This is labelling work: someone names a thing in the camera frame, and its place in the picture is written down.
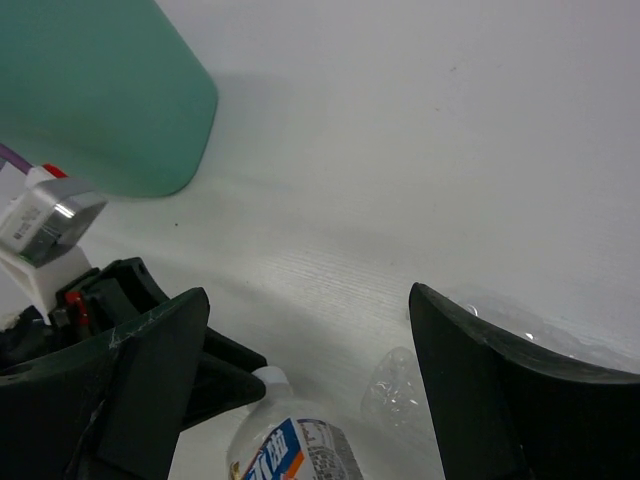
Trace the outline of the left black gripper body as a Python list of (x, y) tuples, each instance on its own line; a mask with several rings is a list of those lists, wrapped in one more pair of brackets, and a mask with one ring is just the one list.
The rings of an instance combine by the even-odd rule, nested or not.
[(54, 295), (54, 308), (43, 314), (34, 306), (1, 318), (1, 368), (57, 352), (116, 325), (102, 304), (120, 291), (118, 280), (93, 268)]

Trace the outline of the clear bottle blue-orange label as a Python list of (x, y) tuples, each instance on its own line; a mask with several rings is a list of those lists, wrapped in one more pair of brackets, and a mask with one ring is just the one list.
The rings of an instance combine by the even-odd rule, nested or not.
[(351, 444), (334, 416), (298, 396), (285, 373), (253, 372), (266, 393), (250, 406), (227, 451), (230, 479), (362, 479)]

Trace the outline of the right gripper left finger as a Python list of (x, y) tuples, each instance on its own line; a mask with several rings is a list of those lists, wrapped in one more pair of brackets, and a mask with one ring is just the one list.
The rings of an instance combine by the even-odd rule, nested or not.
[(192, 288), (1, 373), (4, 479), (165, 479), (209, 315)]

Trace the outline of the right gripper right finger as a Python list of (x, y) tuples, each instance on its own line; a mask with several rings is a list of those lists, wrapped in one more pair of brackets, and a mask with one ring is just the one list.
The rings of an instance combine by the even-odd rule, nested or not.
[(445, 478), (638, 478), (638, 375), (546, 349), (425, 284), (408, 306)]

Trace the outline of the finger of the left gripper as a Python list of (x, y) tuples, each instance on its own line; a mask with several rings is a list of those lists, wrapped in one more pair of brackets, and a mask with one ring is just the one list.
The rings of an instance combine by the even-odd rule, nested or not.
[(117, 260), (100, 273), (99, 305), (110, 320), (132, 320), (168, 301), (143, 260)]
[(261, 400), (266, 386), (253, 372), (266, 366), (264, 356), (208, 327), (182, 429)]

